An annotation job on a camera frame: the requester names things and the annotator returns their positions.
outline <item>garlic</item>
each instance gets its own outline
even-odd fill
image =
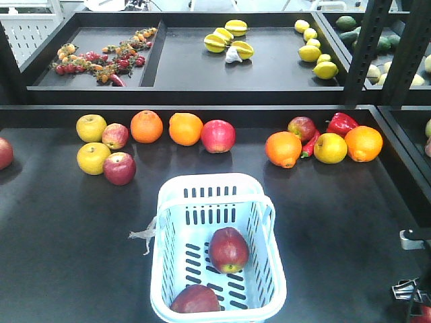
[[[228,51],[226,52],[226,62],[227,63],[242,62],[242,59],[235,47],[233,46],[229,47]]]

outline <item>black metal pole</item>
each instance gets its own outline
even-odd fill
[[[5,96],[0,104],[27,104],[28,92],[20,68],[13,56],[12,49],[3,25],[0,22],[0,87]]]
[[[376,52],[378,38],[382,34],[391,4],[392,0],[368,0],[361,32],[345,81],[343,102],[346,105],[356,105],[360,100],[366,74]]]
[[[403,105],[430,37],[431,1],[415,0],[383,85],[381,101],[384,104],[396,108]]]

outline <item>white pegboard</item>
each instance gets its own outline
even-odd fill
[[[51,13],[0,14],[0,21],[20,67],[63,21],[58,0],[25,0],[14,4],[0,1],[0,7],[49,8]]]

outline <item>red bell pepper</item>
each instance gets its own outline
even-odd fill
[[[349,131],[357,126],[359,126],[359,124],[351,116],[342,112],[337,112],[328,124],[327,133],[336,133],[344,138]]]
[[[306,145],[304,145],[304,147],[302,147],[301,158],[312,156],[312,153],[314,151],[314,144],[316,143],[320,135],[320,131],[316,129],[312,138],[308,141]]]

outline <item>orange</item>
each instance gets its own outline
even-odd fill
[[[301,140],[288,131],[272,134],[265,144],[265,153],[271,163],[282,168],[294,167],[301,151]]]
[[[132,118],[130,132],[138,143],[153,143],[163,133],[162,119],[151,110],[138,112]]]
[[[192,146],[199,141],[203,123],[198,116],[177,112],[169,119],[169,135],[175,143]]]
[[[374,128],[358,126],[344,137],[347,143],[347,154],[355,162],[370,162],[380,153],[383,147],[382,135]]]

